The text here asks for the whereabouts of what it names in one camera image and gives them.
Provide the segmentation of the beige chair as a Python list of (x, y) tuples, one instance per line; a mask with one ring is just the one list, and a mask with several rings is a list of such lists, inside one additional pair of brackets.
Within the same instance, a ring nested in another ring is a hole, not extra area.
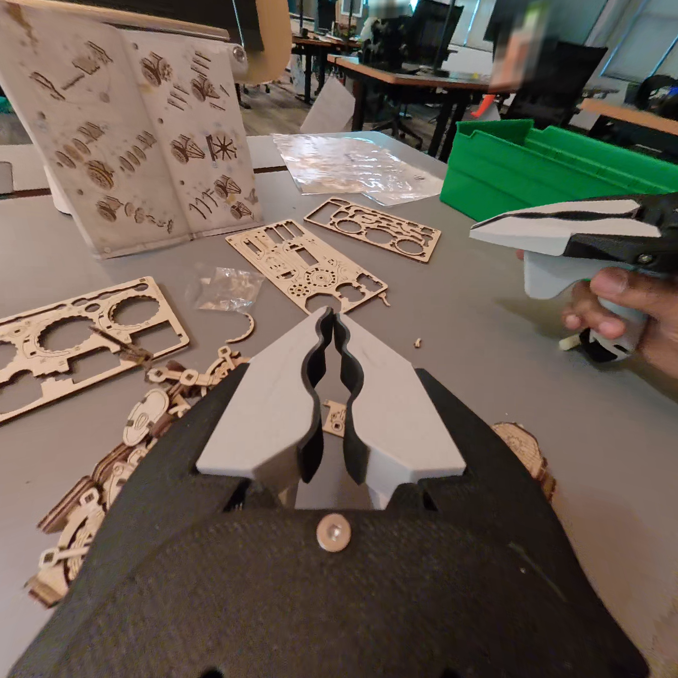
[[(234, 73), (242, 85), (258, 85), (283, 75), (292, 51), (292, 29), (287, 1), (235, 1), (239, 30), (247, 57), (246, 70)], [(249, 21), (256, 11), (261, 45), (255, 43), (254, 25)]]

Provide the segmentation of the wooden vehicle model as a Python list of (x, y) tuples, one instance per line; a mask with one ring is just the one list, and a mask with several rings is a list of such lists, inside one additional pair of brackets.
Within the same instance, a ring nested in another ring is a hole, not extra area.
[(106, 514), (140, 462), (208, 392), (249, 360), (225, 344), (204, 372), (184, 368), (174, 360), (147, 370), (146, 380), (152, 387), (131, 409), (121, 442), (38, 522), (38, 530), (57, 534), (58, 541), (40, 554), (37, 572), (25, 584), (30, 598), (46, 609), (63, 600)]

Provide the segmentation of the large clear plastic bag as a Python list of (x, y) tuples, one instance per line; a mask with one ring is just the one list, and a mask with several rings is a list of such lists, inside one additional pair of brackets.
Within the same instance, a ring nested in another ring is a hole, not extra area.
[(302, 195), (361, 194), (386, 207), (438, 197), (444, 180), (367, 138), (275, 134), (273, 141)]

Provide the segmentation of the green plastic bin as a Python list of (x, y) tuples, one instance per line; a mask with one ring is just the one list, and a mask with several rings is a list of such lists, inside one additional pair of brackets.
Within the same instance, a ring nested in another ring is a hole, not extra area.
[(552, 203), (677, 191), (677, 165), (533, 121), (461, 121), (439, 199), (481, 222)]

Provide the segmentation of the person's right hand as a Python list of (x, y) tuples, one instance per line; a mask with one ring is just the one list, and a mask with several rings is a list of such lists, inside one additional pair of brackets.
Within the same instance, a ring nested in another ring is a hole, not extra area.
[(626, 333), (626, 322), (601, 301), (647, 315), (637, 352), (651, 367), (677, 379), (677, 280), (603, 268), (590, 281), (574, 284), (561, 314), (564, 326), (571, 332), (588, 328), (615, 342)]

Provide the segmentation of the instruction booklet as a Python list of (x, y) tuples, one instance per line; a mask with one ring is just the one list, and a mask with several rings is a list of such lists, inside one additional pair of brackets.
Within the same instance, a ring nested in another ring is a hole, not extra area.
[(98, 258), (262, 222), (240, 46), (1, 2), (1, 84)]

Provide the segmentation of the black office chair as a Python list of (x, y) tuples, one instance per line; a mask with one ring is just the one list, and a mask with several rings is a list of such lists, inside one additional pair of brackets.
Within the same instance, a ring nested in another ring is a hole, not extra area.
[[(361, 32), (360, 63), (395, 75), (447, 77), (442, 65), (450, 55), (449, 45), (462, 7), (453, 1), (369, 1), (368, 17)], [(376, 131), (389, 130), (393, 137), (409, 136), (421, 150), (423, 139), (403, 121), (402, 110), (410, 105), (440, 104), (445, 130), (459, 92), (437, 85), (409, 88), (404, 85), (371, 82), (377, 95), (375, 115), (385, 104), (391, 118), (377, 124)]]
[(514, 95), (502, 119), (530, 119), (539, 130), (567, 125), (606, 53), (606, 46), (547, 41), (533, 75)]

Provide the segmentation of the wooden sheet with round holes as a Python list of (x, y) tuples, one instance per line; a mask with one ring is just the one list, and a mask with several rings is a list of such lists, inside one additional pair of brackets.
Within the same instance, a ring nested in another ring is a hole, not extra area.
[(304, 221), (423, 263), (430, 260), (441, 237), (439, 229), (339, 197), (324, 201)]

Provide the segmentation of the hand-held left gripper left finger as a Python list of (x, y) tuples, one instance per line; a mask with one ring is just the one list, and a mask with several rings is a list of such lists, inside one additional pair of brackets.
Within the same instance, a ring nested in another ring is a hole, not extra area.
[(321, 404), (334, 311), (316, 310), (245, 365), (197, 470), (257, 481), (284, 506), (295, 506), (323, 458)]

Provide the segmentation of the thin dark wooden piece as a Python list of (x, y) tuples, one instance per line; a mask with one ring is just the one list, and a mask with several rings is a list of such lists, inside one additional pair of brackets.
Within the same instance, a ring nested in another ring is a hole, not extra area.
[(90, 325), (90, 329), (94, 334), (118, 347), (122, 360), (132, 362), (146, 371), (152, 367), (153, 361), (155, 360), (153, 353), (148, 352), (146, 349), (143, 349), (134, 343), (123, 342), (116, 336), (107, 333), (94, 324)]

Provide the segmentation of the white paper sheet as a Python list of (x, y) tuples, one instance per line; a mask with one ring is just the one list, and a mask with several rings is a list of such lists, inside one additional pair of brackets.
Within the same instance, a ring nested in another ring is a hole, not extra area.
[(354, 107), (355, 97), (351, 91), (337, 77), (330, 77), (301, 124), (299, 133), (341, 132), (351, 121)]

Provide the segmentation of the grey desk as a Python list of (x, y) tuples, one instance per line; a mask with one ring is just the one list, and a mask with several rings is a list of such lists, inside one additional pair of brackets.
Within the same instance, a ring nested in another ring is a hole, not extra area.
[[(313, 229), (388, 285), (390, 307), (370, 301), (351, 317), (488, 424), (516, 422), (536, 437), (590, 581), (654, 676), (676, 677), (676, 383), (638, 360), (608, 370), (560, 351), (562, 300), (528, 298), (514, 253), (470, 240), (472, 221), (439, 199), (393, 212), (441, 231), (429, 263)], [(51, 196), (1, 200), (2, 317), (151, 276), (191, 337), (178, 360), (204, 368), (248, 324), (192, 307), (199, 264), (249, 268), (221, 236), (98, 261)], [(52, 613), (24, 588), (55, 541), (37, 522), (121, 441), (146, 389), (129, 371), (1, 426), (2, 677)]]

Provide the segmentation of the small clear plastic bag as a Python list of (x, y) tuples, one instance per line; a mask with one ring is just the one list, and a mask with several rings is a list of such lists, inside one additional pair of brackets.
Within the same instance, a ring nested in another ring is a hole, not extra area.
[(196, 310), (248, 313), (252, 310), (264, 277), (235, 268), (199, 264), (189, 298)]

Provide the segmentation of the black monitor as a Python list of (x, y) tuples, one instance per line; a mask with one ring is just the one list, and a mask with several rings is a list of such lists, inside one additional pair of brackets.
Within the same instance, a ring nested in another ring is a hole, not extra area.
[(223, 29), (245, 48), (262, 49), (255, 1), (99, 1), (114, 10)]

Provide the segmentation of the wooden sheet with rectangular cutouts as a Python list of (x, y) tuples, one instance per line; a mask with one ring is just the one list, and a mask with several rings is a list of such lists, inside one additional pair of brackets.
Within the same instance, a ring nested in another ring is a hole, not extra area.
[(1, 423), (141, 368), (94, 334), (94, 324), (155, 360), (182, 351), (189, 334), (150, 276), (1, 320)]

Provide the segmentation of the curved wooden piece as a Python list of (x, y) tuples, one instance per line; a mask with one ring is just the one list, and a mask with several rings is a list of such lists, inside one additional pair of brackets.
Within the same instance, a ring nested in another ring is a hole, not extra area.
[(255, 322), (253, 316), (250, 313), (242, 312), (242, 313), (240, 313), (240, 315), (242, 315), (244, 318), (246, 318), (248, 320), (248, 328), (243, 334), (238, 335), (237, 337), (234, 337), (234, 338), (226, 339), (225, 340), (226, 344), (241, 343), (244, 340), (247, 340), (250, 337), (250, 335), (253, 334), (253, 332), (256, 328), (256, 322)]

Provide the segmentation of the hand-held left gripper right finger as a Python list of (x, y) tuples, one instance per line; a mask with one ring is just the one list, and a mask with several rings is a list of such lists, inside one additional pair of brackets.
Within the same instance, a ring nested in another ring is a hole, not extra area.
[(340, 379), (349, 390), (344, 463), (384, 510), (396, 489), (463, 475), (453, 436), (411, 362), (345, 314), (334, 317)]

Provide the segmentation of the wood-topped office desk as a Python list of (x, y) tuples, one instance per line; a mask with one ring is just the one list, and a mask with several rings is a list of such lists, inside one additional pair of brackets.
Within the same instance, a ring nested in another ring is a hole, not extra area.
[(677, 139), (677, 121), (632, 106), (617, 106), (602, 99), (585, 98), (578, 106), (581, 113), (597, 114), (599, 118), (589, 130), (589, 137), (603, 140), (609, 135), (609, 126), (623, 123), (637, 128), (661, 133)]
[(355, 57), (328, 55), (327, 61), (356, 82), (352, 131), (362, 131), (365, 123), (368, 88), (382, 88), (394, 94), (403, 104), (424, 102), (434, 91), (443, 89), (442, 107), (433, 132), (428, 155), (447, 163), (453, 147), (457, 124), (462, 121), (472, 99), (491, 93), (489, 78), (469, 73), (453, 73), (451, 77), (414, 75), (377, 69), (360, 63)]

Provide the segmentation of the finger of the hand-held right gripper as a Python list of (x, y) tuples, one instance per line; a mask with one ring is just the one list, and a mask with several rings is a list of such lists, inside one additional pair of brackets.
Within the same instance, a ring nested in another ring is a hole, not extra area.
[(595, 213), (585, 216), (586, 219), (575, 219), (573, 213), (563, 216), (511, 214), (476, 225), (469, 236), (480, 242), (551, 256), (562, 256), (577, 234), (651, 239), (661, 236), (657, 227), (634, 218)]
[(609, 218), (644, 219), (642, 204), (632, 198), (605, 197), (581, 201), (564, 201), (533, 208), (517, 209), (495, 217), (496, 221), (508, 218), (523, 220), (565, 220), (590, 222)]

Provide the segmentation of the wooden sheet with gear parts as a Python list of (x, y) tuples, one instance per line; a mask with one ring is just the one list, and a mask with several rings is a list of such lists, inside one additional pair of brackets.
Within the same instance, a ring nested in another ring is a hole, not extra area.
[(348, 313), (388, 285), (293, 220), (233, 233), (226, 242), (306, 314), (311, 300)]

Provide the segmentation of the round wooden wheel assembly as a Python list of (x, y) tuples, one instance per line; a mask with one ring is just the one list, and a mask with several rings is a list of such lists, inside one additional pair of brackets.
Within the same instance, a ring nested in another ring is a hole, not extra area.
[(552, 503), (557, 482), (536, 437), (516, 422), (497, 422), (491, 428), (521, 461), (532, 479), (538, 483), (547, 501)]

